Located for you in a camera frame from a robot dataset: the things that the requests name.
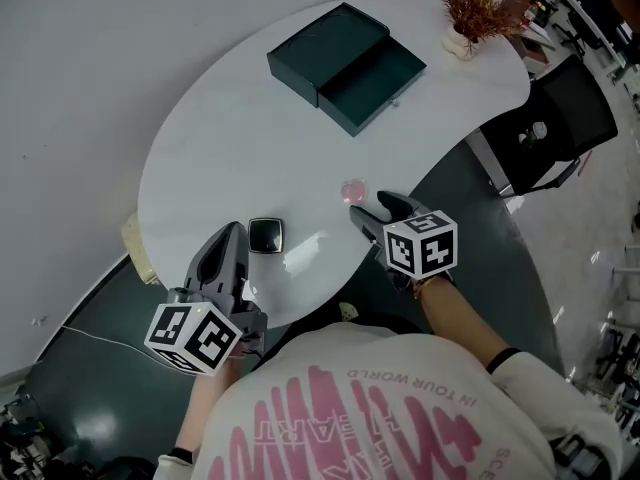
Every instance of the white table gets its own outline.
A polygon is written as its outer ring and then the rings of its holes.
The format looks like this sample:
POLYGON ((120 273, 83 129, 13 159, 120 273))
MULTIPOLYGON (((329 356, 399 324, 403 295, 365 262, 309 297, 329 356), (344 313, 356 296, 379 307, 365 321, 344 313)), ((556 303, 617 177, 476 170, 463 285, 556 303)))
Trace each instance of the white table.
POLYGON ((578 2, 578 0, 567 0, 567 2, 571 7, 573 7, 573 9, 578 13, 578 15, 585 21, 587 26, 593 31, 596 37, 602 41, 602 44, 604 44, 604 47, 607 49, 611 57, 613 57, 614 66, 607 69, 607 71, 610 71, 612 69, 617 69, 618 66, 623 68, 626 65, 626 61, 615 50, 613 45, 609 42, 607 37, 603 34, 602 30, 600 30, 600 27, 598 27, 595 21, 593 21, 591 16, 589 16, 586 13, 586 11, 582 8, 582 6, 580 5, 580 2, 578 2))
POLYGON ((552 50, 556 49, 556 45, 551 37, 549 37, 549 33, 533 22, 529 23, 529 26, 522 32, 522 37, 552 50))
POLYGON ((266 54, 340 2, 289 16, 216 62, 173 109, 142 177, 142 239, 158 277, 182 286, 193 255, 220 227, 254 217, 285 223, 285 250, 251 255, 244 296, 293 322, 334 295, 370 244, 341 200, 345 180, 409 194, 475 128, 525 103, 529 80, 504 38, 471 62, 440 45, 448 23, 437 0, 346 0, 391 29, 427 63, 425 74, 357 137, 271 76, 266 54))

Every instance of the green drawer box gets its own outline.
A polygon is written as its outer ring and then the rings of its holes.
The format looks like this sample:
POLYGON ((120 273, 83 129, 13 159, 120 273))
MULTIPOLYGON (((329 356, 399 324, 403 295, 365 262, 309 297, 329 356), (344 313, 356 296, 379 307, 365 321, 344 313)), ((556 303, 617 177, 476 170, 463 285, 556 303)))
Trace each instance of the green drawer box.
POLYGON ((426 67, 387 27, 346 3, 267 59, 273 76, 354 136, 426 67))

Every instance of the gray floor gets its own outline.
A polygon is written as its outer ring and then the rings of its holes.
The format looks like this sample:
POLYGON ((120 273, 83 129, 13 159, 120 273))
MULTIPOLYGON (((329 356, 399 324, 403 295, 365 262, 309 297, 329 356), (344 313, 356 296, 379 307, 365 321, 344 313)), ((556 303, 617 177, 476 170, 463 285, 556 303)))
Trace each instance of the gray floor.
MULTIPOLYGON (((572 30, 566 16, 561 6, 551 23, 572 30)), ((551 26, 546 30, 558 45, 556 51, 546 50, 557 65, 571 52, 559 46, 551 26)), ((625 263, 624 245, 636 240, 630 224, 640 200, 640 121, 622 85, 614 86, 606 77, 603 66, 608 62, 604 48, 587 48, 585 64, 609 102, 618 137, 595 148, 586 164, 584 155, 579 176, 574 174, 560 189, 505 201, 556 318, 564 365, 568 372, 576 368, 576 378, 591 367, 608 313, 628 317, 628 286, 612 275, 612 268, 625 263)), ((481 134, 467 140, 496 185, 504 186, 506 177, 481 134)))
MULTIPOLYGON (((551 313, 516 225, 469 147, 452 150, 414 191, 459 224, 454 275, 462 292, 512 345, 560 371, 551 313)), ((126 267, 72 322, 92 334, 142 346, 164 290, 144 286, 126 267)), ((398 295, 367 260, 334 298, 399 314, 425 326, 416 302, 398 295)), ((66 331, 29 376, 26 391, 63 444, 80 442, 94 463, 119 455, 155 460, 171 448, 191 379, 115 345, 66 331)))

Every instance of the white sweatshirt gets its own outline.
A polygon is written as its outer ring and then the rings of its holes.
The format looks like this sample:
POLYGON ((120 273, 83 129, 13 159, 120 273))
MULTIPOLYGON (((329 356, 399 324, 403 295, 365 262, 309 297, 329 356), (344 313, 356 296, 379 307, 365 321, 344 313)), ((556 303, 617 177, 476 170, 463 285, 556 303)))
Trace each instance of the white sweatshirt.
POLYGON ((234 384, 196 464, 163 455, 155 479, 553 479, 570 433, 617 478, 613 419, 530 354, 490 375, 448 340, 333 324, 234 384))

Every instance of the pink graphic print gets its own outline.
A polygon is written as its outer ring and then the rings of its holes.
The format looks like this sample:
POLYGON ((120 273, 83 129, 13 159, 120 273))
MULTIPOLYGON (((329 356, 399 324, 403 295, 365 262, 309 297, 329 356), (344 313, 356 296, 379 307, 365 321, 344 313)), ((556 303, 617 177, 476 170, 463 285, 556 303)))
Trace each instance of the pink graphic print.
POLYGON ((383 424, 400 450, 402 458, 396 457, 396 462, 401 460, 403 469, 407 468, 414 478, 432 479, 434 462, 449 480, 467 478, 465 465, 451 464, 443 449, 443 445, 454 445, 465 462, 475 460, 474 449, 481 445, 482 439, 464 416, 457 415, 452 419, 440 407, 435 407, 431 419, 416 398, 407 396, 404 403, 413 428, 403 429, 379 387, 371 386, 365 391, 359 380, 352 380, 352 394, 366 422, 366 434, 357 436, 333 374, 317 366, 310 367, 308 373, 311 410, 298 378, 287 382, 286 402, 281 389, 272 388, 271 416, 265 401, 254 407, 252 450, 245 430, 234 427, 229 442, 229 471, 225 471, 223 457, 218 456, 209 469, 209 480, 303 480, 318 477, 316 471, 319 478, 327 480, 370 480, 374 475, 379 476, 375 474, 379 469, 384 471, 387 480, 398 480, 389 443, 385 443, 372 411, 374 406, 383 415, 383 424), (407 435, 417 437, 417 456, 407 435), (367 449, 375 450, 377 464, 371 463, 371 457, 367 460, 361 441, 367 449))

